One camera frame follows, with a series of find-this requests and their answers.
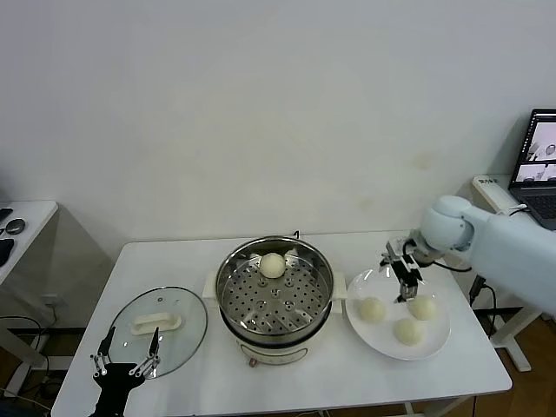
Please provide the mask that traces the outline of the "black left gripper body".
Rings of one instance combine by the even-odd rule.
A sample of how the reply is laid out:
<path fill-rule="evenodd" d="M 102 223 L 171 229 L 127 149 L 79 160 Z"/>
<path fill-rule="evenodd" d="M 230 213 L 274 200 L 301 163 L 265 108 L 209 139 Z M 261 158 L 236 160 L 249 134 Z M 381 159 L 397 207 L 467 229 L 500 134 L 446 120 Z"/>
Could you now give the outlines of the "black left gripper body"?
<path fill-rule="evenodd" d="M 129 393 L 145 382 L 145 377 L 133 371 L 134 363 L 110 363 L 106 374 L 94 376 L 101 393 L 93 416 L 124 416 Z"/>

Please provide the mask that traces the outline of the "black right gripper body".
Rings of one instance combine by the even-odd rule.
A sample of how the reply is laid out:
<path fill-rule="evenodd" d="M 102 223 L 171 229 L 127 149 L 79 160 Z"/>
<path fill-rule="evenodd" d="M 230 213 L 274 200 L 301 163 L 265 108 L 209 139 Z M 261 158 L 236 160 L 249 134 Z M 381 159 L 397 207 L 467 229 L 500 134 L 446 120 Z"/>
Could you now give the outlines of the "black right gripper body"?
<path fill-rule="evenodd" d="M 400 285 L 419 285 L 421 281 L 420 267 L 411 255 L 391 252 L 390 265 Z"/>

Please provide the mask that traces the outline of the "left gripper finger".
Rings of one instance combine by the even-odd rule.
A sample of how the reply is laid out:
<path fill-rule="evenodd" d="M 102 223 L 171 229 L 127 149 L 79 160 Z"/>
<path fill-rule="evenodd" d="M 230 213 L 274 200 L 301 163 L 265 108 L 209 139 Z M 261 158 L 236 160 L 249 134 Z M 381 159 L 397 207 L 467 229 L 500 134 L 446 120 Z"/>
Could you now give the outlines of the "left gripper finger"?
<path fill-rule="evenodd" d="M 149 350 L 146 357 L 135 365 L 130 371 L 130 376 L 135 376 L 136 378 L 144 377 L 146 378 L 149 374 L 152 374 L 158 364 L 160 363 L 160 357 L 158 355 L 159 351 L 159 327 L 156 327 L 153 333 L 151 342 L 149 344 Z"/>
<path fill-rule="evenodd" d="M 112 326 L 109 328 L 106 336 L 101 340 L 99 347 L 95 354 L 91 354 L 89 358 L 93 364 L 93 376 L 99 377 L 101 375 L 106 375 L 108 373 L 109 364 L 109 349 L 114 337 L 116 327 Z"/>

